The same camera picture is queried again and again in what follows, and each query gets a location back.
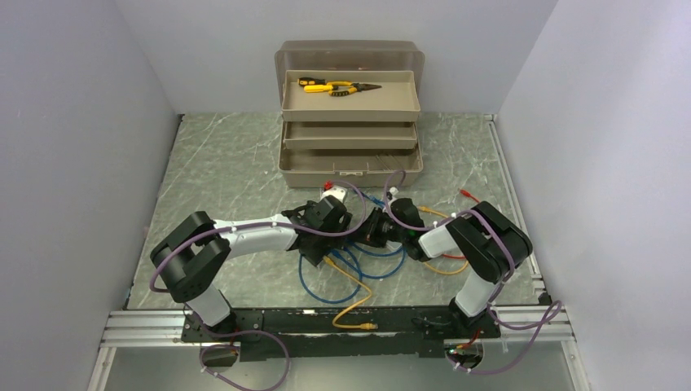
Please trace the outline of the black network switch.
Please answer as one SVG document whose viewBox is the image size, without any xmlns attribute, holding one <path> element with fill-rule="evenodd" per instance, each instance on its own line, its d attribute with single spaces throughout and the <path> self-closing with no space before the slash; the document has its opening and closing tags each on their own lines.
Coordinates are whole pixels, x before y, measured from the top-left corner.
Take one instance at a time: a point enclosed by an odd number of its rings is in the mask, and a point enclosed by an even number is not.
<svg viewBox="0 0 691 391">
<path fill-rule="evenodd" d="M 317 244 L 316 246 L 303 245 L 299 248 L 299 253 L 312 266 L 318 267 L 323 259 L 328 256 L 333 249 L 333 246 L 326 244 Z"/>
</svg>

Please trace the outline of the blue ethernet cable long loop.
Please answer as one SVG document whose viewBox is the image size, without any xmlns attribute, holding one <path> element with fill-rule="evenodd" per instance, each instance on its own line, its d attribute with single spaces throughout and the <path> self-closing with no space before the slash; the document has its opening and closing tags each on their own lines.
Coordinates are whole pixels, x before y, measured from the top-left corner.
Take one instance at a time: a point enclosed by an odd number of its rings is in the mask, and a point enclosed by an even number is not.
<svg viewBox="0 0 691 391">
<path fill-rule="evenodd" d="M 332 266 L 321 262 L 314 267 L 303 256 L 298 258 L 297 276 L 306 294 L 325 305 L 350 303 L 362 290 Z"/>
</svg>

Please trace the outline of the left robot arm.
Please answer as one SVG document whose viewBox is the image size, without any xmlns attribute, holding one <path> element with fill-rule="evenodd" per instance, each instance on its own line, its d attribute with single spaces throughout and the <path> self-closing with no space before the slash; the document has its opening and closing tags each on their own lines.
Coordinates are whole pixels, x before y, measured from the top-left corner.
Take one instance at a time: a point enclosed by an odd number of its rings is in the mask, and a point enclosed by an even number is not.
<svg viewBox="0 0 691 391">
<path fill-rule="evenodd" d="M 266 251 L 297 251 L 318 265 L 343 243 L 351 219 L 334 195 L 271 217 L 239 222 L 194 212 L 151 251 L 150 259 L 164 290 L 196 312 L 210 340 L 222 342 L 235 327 L 229 301 L 213 284 L 225 261 Z"/>
</svg>

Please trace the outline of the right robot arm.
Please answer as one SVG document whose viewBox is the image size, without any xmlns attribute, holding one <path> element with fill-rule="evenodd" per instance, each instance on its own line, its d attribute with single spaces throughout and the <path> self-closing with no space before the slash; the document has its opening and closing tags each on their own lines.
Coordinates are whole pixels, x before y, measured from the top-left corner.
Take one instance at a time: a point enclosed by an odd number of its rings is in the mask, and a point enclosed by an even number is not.
<svg viewBox="0 0 691 391">
<path fill-rule="evenodd" d="M 470 268 L 463 287 L 450 302 L 449 327 L 459 338 L 468 338 L 480 328 L 480 317 L 499 295 L 500 287 L 534 249 L 528 235 L 486 201 L 426 226 L 411 199 L 395 199 L 384 208 L 373 209 L 350 240 L 373 248 L 399 243 L 417 261 L 459 250 Z"/>
</svg>

